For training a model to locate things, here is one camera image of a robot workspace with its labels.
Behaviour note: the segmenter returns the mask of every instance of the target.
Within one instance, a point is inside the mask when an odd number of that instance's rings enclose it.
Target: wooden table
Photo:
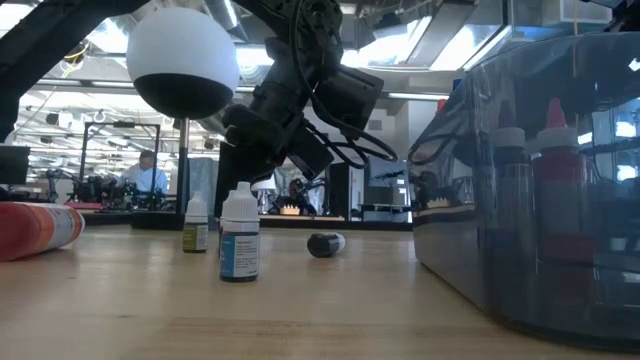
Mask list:
[[[264,230],[250,284],[218,280],[215,251],[183,254],[179,233],[128,227],[0,264],[0,358],[634,358],[495,325],[420,265],[411,233],[345,232],[334,259],[312,258],[309,234]]]

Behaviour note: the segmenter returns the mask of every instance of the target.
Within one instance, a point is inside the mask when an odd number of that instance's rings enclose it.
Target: black cylindrical object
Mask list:
[[[329,258],[340,252],[347,240],[340,234],[313,234],[307,241],[307,249],[317,258]]]

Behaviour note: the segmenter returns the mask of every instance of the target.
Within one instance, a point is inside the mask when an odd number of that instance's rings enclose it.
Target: red tube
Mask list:
[[[67,206],[0,203],[0,261],[69,245],[84,226],[82,215]]]

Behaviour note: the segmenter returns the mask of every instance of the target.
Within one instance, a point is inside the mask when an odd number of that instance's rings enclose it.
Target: bottle cap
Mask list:
[[[251,184],[240,182],[238,190],[229,192],[229,197],[222,205],[222,219],[238,222],[260,221],[258,200],[251,193]]]
[[[187,216],[209,216],[207,203],[202,199],[202,193],[196,191],[187,204]]]
[[[516,127],[516,121],[511,111],[511,103],[503,100],[498,114],[498,129],[489,134],[491,145],[502,147],[525,147],[524,130]]]
[[[578,131],[567,126],[560,99],[553,98],[547,109],[547,127],[538,133],[538,148],[560,146],[578,147]]]

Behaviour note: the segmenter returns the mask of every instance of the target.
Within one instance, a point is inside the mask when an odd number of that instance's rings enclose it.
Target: white spherical light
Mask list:
[[[215,114],[231,101],[240,79],[229,34],[211,17],[186,8],[159,10],[136,26],[127,68],[140,96],[173,118]]]

